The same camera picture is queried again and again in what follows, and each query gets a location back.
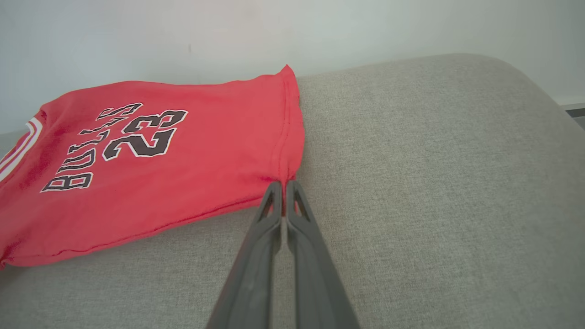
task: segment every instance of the white wall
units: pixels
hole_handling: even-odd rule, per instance
[[[503,59],[585,102],[585,0],[0,0],[0,133],[74,89],[221,83],[432,54]]]

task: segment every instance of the dark strip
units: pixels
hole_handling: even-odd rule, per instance
[[[578,109],[570,109],[567,113],[571,116],[571,118],[578,118],[580,116],[585,116],[585,108],[578,108]]]

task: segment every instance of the floor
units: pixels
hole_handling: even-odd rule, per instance
[[[585,108],[567,110],[567,114],[575,119],[581,128],[585,129]]]

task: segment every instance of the striped trim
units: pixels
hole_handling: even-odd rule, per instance
[[[18,165],[18,163],[25,156],[26,152],[35,144],[39,138],[40,131],[43,129],[43,125],[37,118],[32,118],[26,123],[30,133],[25,140],[18,146],[18,149],[10,154],[6,159],[2,159],[0,163],[0,181],[6,178]]]

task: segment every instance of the red shirt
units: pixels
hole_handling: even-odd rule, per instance
[[[298,97],[287,66],[221,85],[122,82],[43,105],[0,163],[0,268],[259,205],[301,163]]]

